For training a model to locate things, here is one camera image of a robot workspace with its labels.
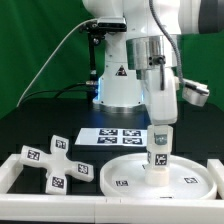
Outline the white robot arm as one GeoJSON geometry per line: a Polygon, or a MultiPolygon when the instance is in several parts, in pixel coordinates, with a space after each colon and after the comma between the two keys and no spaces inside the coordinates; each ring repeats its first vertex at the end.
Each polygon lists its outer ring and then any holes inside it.
{"type": "Polygon", "coordinates": [[[145,107],[150,125],[147,143],[166,145],[177,121],[176,90],[190,93],[202,105],[209,95],[181,69],[177,37],[224,30],[224,0],[82,0],[105,36],[104,73],[99,78],[96,107],[131,111],[145,107]]]}

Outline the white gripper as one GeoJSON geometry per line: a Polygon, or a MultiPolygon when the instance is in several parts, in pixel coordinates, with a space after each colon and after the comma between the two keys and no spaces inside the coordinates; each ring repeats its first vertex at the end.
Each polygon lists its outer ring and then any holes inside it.
{"type": "MultiPolygon", "coordinates": [[[[143,82],[144,102],[153,125],[168,125],[177,121],[177,98],[174,73],[171,68],[165,69],[165,87],[161,89],[160,70],[147,70],[143,82]]],[[[157,145],[166,145],[166,134],[155,134],[157,145]]]]}

